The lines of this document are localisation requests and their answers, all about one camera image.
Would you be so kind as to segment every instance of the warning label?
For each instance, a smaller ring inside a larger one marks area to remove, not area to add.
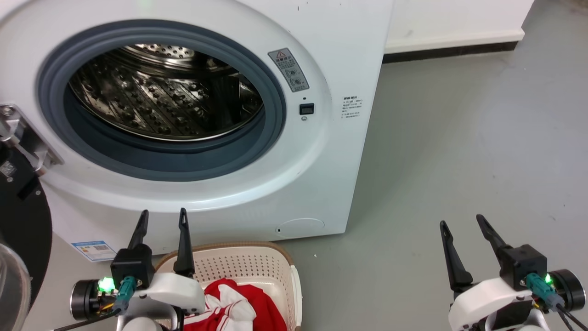
[[[286,82],[288,82],[292,92],[308,90],[310,88],[302,69],[300,69],[298,62],[292,53],[290,53],[289,49],[279,49],[269,52],[268,55],[276,66],[278,66],[284,78],[286,78]]]
[[[343,106],[341,107],[341,118],[359,117],[363,105],[363,99],[358,98],[357,95],[343,98]]]
[[[102,240],[72,243],[72,246],[92,262],[112,260],[116,256],[116,252]]]

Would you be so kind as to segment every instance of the black baseboard trim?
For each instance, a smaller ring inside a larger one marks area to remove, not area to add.
[[[426,49],[424,51],[384,54],[382,63],[385,64],[406,61],[418,61],[421,59],[457,57],[460,55],[514,51],[518,43],[518,41],[510,41],[499,42],[497,44],[469,45],[449,48]]]

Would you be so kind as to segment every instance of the beige plastic basket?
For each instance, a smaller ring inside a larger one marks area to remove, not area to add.
[[[288,331],[300,331],[302,291],[292,258],[276,244],[261,241],[211,244],[192,248],[194,278],[202,288],[222,278],[263,289],[282,314]],[[172,272],[178,252],[164,256],[156,272]]]

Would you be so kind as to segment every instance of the clear plastic cover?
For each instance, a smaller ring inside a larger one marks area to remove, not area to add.
[[[24,262],[0,243],[0,331],[20,331],[31,302],[31,280]]]

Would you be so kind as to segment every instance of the green led light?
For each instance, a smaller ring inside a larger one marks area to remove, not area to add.
[[[98,281],[98,289],[102,292],[111,292],[113,289],[115,289],[114,279],[110,277],[104,277],[103,279],[100,279],[100,281]]]

